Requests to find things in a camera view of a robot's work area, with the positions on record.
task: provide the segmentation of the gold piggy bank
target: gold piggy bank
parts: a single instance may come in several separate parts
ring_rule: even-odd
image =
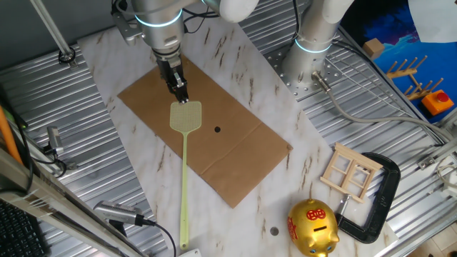
[[[319,200],[297,203],[288,214],[287,227],[293,243],[305,256],[327,257],[340,241],[335,214]]]

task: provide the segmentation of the brown cardboard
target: brown cardboard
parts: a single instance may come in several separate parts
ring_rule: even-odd
[[[202,105],[201,127],[188,137],[187,164],[234,208],[292,146],[186,57],[182,59],[189,98]],[[182,158],[183,136],[169,126],[170,105],[176,99],[158,67],[118,97]]]
[[[376,38],[365,42],[362,48],[372,60],[381,56],[385,49],[384,45]]]

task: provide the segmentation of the blue light ring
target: blue light ring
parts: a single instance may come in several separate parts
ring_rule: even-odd
[[[150,26],[150,27],[153,27],[153,28],[161,28],[161,27],[168,26],[168,25],[174,23],[175,21],[177,21],[179,19],[179,17],[181,17],[182,13],[183,13],[183,10],[181,9],[179,14],[178,14],[178,16],[176,16],[171,21],[165,22],[165,23],[162,23],[162,24],[150,24],[150,23],[147,23],[145,21],[140,20],[140,18],[138,18],[137,15],[135,15],[135,18],[136,18],[136,20],[138,20],[139,23],[143,24],[144,26]]]
[[[298,47],[300,47],[300,49],[301,49],[301,50],[303,50],[303,51],[307,51],[307,52],[309,52],[309,53],[312,53],[312,54],[319,54],[319,53],[323,53],[323,52],[327,51],[327,50],[330,48],[330,46],[331,46],[331,44],[330,44],[330,46],[328,46],[328,47],[327,47],[326,49],[324,49],[324,50],[320,50],[320,51],[312,51],[312,50],[308,50],[308,49],[306,49],[306,48],[302,47],[302,46],[301,46],[301,45],[298,43],[298,41],[297,41],[296,39],[295,39],[295,43],[297,43],[297,46],[298,46]]]

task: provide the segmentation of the white marble board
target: white marble board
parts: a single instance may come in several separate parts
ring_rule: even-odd
[[[206,10],[202,4],[193,8]],[[199,23],[194,19],[188,26]],[[142,40],[127,46],[117,29],[78,43],[158,222],[179,243],[182,160],[117,98],[156,66],[151,48]],[[197,33],[185,36],[182,48],[189,60],[293,146],[234,209],[189,170],[189,249],[199,248],[203,257],[302,256],[289,238],[287,213],[310,197],[338,208],[342,195],[319,181],[331,148],[238,24],[219,18],[205,21]],[[365,200],[364,204],[352,201],[345,216],[363,223],[371,207]],[[277,236],[269,232],[274,226],[279,229]],[[330,257],[375,256],[397,240],[387,224],[377,242],[369,245],[341,231],[338,236],[340,242]]]

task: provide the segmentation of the keyboard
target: keyboard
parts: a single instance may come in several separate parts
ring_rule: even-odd
[[[0,257],[44,257],[49,254],[36,218],[0,200]]]

